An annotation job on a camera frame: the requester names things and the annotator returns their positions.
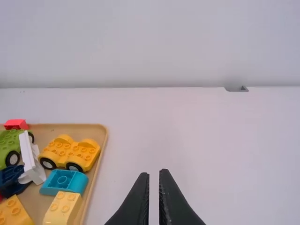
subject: toy wheel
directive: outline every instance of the toy wheel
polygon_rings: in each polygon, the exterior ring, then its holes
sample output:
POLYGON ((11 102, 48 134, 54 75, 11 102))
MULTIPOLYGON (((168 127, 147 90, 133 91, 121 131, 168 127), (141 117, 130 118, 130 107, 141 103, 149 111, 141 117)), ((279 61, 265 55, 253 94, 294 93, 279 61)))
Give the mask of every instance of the toy wheel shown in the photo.
POLYGON ((20 161, 20 154, 16 151, 11 151, 5 159, 5 165, 17 165, 20 161))
POLYGON ((44 167, 47 170, 54 170, 57 167, 56 164, 48 158, 41 158, 39 162, 42 165, 42 167, 44 167))
POLYGON ((76 163, 67 163, 66 168, 67 170, 79 171, 83 173, 81 166, 77 165, 76 163))
POLYGON ((28 136, 29 136, 29 140, 31 141, 31 143, 34 143, 33 133, 28 132, 28 136))

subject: dark blue lego brick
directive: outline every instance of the dark blue lego brick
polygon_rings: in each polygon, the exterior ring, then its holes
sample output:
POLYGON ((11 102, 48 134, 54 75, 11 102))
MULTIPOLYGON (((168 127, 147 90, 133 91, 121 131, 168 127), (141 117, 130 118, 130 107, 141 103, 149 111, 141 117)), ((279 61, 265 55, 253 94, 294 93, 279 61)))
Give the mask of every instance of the dark blue lego brick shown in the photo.
POLYGON ((0 171, 0 193, 5 198, 22 193, 32 182, 20 184, 19 176, 24 173, 23 165, 10 165, 0 171))
POLYGON ((53 170, 39 192, 43 195, 56 195, 59 191, 68 191, 82 196, 88 182, 89 178, 82 172, 53 170))

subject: yellow lego brick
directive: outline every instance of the yellow lego brick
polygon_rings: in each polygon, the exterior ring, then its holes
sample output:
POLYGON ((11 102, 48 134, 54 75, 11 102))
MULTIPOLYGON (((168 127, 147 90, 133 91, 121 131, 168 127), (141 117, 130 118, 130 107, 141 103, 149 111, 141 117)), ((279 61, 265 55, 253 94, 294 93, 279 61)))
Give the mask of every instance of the yellow lego brick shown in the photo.
POLYGON ((73 225, 82 201, 79 193, 59 191, 45 214, 43 225, 73 225))
POLYGON ((0 225, 34 225, 16 195, 0 204, 0 225))

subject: beige tray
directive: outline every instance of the beige tray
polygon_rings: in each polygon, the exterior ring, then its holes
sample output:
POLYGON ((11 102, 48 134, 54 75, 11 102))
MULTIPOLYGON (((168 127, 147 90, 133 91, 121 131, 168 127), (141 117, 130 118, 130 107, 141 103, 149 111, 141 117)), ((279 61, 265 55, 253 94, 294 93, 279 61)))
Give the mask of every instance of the beige tray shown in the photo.
MULTIPOLYGON (((82 225, 85 220, 85 214, 89 208, 89 201, 92 196, 93 186, 96 182, 100 161, 105 149, 107 140, 106 127, 100 124, 31 124, 30 130, 32 130, 34 134, 35 144, 38 145, 40 151, 47 146, 52 139, 60 134, 68 134, 76 141, 83 138, 92 138, 100 145, 102 149, 100 156, 95 162, 93 168, 86 173, 89 177, 89 183, 82 196, 82 206, 74 221, 74 225, 82 225)), ((37 186, 32 183, 22 194, 18 195, 18 198, 35 225, 42 225, 44 215, 54 199, 54 196, 41 195, 39 193, 41 186, 42 185, 37 186)))

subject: white table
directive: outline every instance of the white table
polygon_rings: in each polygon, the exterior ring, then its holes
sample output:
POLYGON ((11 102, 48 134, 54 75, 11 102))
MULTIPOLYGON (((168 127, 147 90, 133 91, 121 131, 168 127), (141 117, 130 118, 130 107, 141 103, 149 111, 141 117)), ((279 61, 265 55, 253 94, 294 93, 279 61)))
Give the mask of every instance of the white table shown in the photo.
POLYGON ((102 123, 109 140, 87 216, 104 224, 141 172, 168 168, 207 225, 300 224, 300 88, 2 89, 0 120, 102 123))

